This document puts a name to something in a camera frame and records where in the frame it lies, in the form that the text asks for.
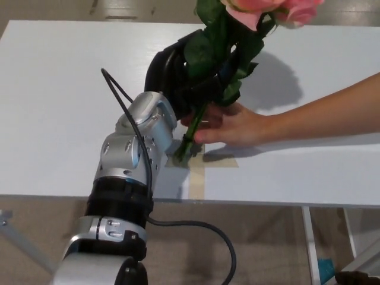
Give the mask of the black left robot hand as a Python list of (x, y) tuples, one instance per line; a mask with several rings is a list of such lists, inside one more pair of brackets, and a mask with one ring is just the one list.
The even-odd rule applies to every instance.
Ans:
[(232, 77), (238, 70), (237, 52), (202, 76), (194, 76), (191, 72), (185, 48), (201, 36), (202, 31), (197, 30), (157, 53), (145, 77), (144, 90), (164, 95), (177, 120), (209, 103), (228, 106), (240, 96), (239, 91), (227, 95), (227, 88), (232, 85)]

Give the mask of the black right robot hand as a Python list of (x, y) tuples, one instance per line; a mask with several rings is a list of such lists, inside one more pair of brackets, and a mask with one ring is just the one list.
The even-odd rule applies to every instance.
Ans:
[(341, 285), (379, 285), (379, 277), (361, 271), (340, 271), (335, 274), (337, 284)]

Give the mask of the bare human hand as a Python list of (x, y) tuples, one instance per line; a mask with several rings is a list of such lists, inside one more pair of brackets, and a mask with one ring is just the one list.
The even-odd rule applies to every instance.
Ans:
[(271, 125), (269, 116), (257, 114), (240, 103), (229, 107), (209, 104), (195, 131), (200, 144), (225, 143), (236, 147), (252, 147), (265, 142)]

